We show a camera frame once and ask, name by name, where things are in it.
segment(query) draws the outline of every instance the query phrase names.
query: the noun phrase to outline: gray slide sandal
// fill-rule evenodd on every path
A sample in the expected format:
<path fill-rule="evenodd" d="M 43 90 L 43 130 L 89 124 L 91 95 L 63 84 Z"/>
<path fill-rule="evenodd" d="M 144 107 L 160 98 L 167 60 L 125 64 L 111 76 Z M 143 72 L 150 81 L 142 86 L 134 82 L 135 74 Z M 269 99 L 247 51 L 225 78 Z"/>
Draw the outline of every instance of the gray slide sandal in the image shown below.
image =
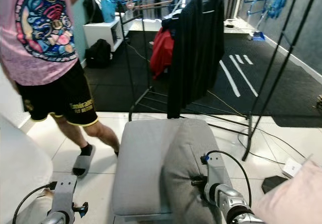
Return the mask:
<path fill-rule="evenodd" d="M 95 150 L 96 147 L 92 145 L 92 152 L 90 156 L 79 155 L 77 157 L 74 167 L 72 168 L 72 173 L 76 175 L 78 178 L 83 178 L 88 173 L 91 166 L 91 161 L 95 154 Z"/>

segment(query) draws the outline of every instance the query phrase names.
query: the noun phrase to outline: red garment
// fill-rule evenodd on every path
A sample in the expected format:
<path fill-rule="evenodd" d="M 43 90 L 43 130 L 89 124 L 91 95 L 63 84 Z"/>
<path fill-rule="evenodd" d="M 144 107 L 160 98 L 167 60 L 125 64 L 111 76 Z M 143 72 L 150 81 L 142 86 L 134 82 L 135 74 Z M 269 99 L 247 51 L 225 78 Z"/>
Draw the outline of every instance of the red garment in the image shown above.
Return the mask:
<path fill-rule="evenodd" d="M 172 62 L 172 51 L 175 41 L 171 38 L 169 30 L 159 30 L 154 39 L 153 54 L 150 67 L 156 79 Z"/>

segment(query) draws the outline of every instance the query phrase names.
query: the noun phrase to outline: pink t-shirt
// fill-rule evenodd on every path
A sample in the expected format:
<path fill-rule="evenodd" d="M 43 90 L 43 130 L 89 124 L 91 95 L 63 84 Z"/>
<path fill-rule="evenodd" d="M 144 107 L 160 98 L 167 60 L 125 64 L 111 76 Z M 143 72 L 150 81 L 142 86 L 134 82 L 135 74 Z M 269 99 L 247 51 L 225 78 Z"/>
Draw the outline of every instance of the pink t-shirt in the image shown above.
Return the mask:
<path fill-rule="evenodd" d="M 51 83 L 77 62 L 70 0 L 1 0 L 1 58 L 23 86 Z"/>

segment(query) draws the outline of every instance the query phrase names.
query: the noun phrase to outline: gray cushion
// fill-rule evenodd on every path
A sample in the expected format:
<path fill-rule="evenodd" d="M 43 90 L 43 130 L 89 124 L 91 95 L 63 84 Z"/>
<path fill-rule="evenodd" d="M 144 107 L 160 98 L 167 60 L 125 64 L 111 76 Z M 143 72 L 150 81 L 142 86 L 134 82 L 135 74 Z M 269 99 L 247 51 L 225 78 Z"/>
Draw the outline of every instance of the gray cushion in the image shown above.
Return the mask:
<path fill-rule="evenodd" d="M 182 121 L 139 120 L 126 124 L 112 197 L 115 215 L 171 212 L 160 176 L 169 145 Z"/>
<path fill-rule="evenodd" d="M 217 150 L 216 140 L 205 121 L 187 119 L 178 129 L 164 164 L 164 179 L 167 195 L 174 216 L 174 223 L 209 224 L 221 223 L 218 208 L 200 198 L 200 191 L 191 185 L 191 177 L 207 176 L 207 166 L 200 157 Z M 231 185 L 224 162 L 218 154 L 218 171 L 225 184 Z"/>

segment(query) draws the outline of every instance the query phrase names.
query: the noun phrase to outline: black shorts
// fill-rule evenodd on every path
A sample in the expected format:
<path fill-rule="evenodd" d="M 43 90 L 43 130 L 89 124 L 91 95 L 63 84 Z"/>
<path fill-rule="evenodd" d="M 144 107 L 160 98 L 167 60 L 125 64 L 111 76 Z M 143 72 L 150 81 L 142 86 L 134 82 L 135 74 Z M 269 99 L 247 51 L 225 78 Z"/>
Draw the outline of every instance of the black shorts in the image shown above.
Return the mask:
<path fill-rule="evenodd" d="M 66 74 L 42 86 L 21 86 L 17 83 L 25 111 L 34 121 L 43 121 L 48 114 L 64 116 L 68 123 L 90 126 L 98 121 L 94 101 L 78 61 Z"/>

